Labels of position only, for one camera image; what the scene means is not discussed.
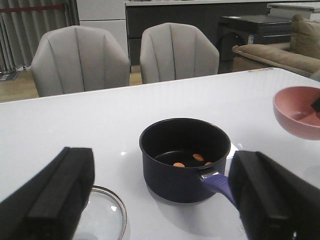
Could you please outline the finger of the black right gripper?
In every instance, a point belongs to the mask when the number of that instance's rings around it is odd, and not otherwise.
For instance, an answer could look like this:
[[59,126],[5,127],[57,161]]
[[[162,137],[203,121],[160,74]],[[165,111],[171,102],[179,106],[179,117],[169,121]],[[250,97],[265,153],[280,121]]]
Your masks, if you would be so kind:
[[320,97],[311,104],[311,107],[315,112],[320,112]]

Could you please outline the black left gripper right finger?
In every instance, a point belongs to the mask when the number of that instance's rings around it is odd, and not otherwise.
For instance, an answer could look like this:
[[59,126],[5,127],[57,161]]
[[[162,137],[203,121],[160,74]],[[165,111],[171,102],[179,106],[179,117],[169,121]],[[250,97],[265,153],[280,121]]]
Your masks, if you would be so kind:
[[258,151],[236,151],[228,176],[249,240],[320,238],[319,188]]

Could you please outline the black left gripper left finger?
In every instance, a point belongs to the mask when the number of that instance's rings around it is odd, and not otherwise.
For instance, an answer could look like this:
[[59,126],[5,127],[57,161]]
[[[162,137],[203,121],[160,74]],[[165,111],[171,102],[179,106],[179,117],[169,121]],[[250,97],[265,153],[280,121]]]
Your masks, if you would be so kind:
[[70,240],[95,180],[91,148],[65,147],[0,203],[2,240]]

